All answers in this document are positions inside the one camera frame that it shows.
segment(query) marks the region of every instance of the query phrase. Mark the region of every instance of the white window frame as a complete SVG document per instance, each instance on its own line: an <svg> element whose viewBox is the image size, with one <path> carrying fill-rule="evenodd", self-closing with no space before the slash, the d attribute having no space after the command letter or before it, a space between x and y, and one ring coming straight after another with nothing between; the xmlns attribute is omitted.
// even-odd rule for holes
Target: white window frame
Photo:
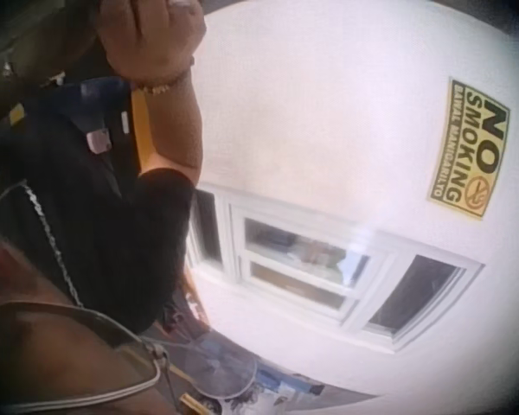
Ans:
<svg viewBox="0 0 519 415"><path fill-rule="evenodd" d="M254 295L277 305L293 316L306 313L311 321L323 328L334 329L339 335L368 344L387 353L395 353L413 342L461 298L476 275L484 268L476 261L451 252L401 237L374 231L343 220L307 211L276 201L245 195L211 185L200 189L214 195L215 217L220 238L222 268L204 260L193 221L189 227L188 261L192 270L215 271L228 284L239 285ZM307 272L292 269L275 259L250 251L245 242L245 220L249 218L287 232L304 235L369 255L362 275L353 287L342 287ZM396 334L369 325L369 320L385 303L416 255L453 265L453 275L431 302ZM309 299L252 278L250 263L256 262L286 276L326 291L344 294L347 299L340 310L317 304Z"/></svg>

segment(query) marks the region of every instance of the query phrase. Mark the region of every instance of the window glass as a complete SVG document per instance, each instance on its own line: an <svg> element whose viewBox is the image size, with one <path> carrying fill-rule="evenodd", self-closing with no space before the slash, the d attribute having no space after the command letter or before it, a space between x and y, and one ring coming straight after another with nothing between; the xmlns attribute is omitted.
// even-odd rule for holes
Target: window glass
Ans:
<svg viewBox="0 0 519 415"><path fill-rule="evenodd" d="M215 216L215 197L208 192L196 190L194 224L205 258L221 262L219 231Z"/></svg>
<svg viewBox="0 0 519 415"><path fill-rule="evenodd" d="M439 294L457 270L453 265L417 255L369 322L392 334L397 333Z"/></svg>
<svg viewBox="0 0 519 415"><path fill-rule="evenodd" d="M246 248L336 284L353 286L368 256L246 219Z"/></svg>
<svg viewBox="0 0 519 415"><path fill-rule="evenodd" d="M262 265L251 263L251 273L253 278L257 278L265 283L269 283L279 287L285 291L289 291L294 295L306 298L315 303L320 303L331 307L332 309L340 309L345 298L333 292L322 290L312 285L306 284L297 279L281 274Z"/></svg>

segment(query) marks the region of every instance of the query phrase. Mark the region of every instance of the yellow strap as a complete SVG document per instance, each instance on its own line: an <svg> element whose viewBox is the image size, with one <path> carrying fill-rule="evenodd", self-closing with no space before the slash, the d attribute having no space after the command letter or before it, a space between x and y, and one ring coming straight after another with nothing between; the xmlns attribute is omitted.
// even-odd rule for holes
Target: yellow strap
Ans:
<svg viewBox="0 0 519 415"><path fill-rule="evenodd" d="M25 109L23 108L23 105L17 104L14 106L14 108L10 111L10 126L14 126L19 121L25 118Z"/></svg>
<svg viewBox="0 0 519 415"><path fill-rule="evenodd" d="M142 91L133 91L131 94L132 123L135 129L135 139L137 141L137 152L140 166L144 166L150 155L154 152L152 134L150 130L150 118L148 107Z"/></svg>

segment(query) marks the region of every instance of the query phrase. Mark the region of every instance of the fist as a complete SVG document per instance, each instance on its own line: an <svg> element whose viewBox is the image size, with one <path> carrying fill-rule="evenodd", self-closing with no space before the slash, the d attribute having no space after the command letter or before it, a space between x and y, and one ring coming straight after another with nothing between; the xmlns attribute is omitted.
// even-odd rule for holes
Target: fist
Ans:
<svg viewBox="0 0 519 415"><path fill-rule="evenodd" d="M198 0L102 0L97 30L120 76L154 86L192 65L206 24Z"/></svg>

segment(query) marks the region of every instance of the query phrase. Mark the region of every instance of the white tag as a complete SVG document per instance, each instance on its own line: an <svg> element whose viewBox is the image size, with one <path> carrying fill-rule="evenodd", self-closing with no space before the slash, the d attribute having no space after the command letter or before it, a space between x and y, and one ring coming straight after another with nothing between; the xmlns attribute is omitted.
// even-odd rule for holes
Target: white tag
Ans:
<svg viewBox="0 0 519 415"><path fill-rule="evenodd" d="M88 143L88 148L94 154L105 153L112 148L110 132L107 128L87 133L86 142Z"/></svg>

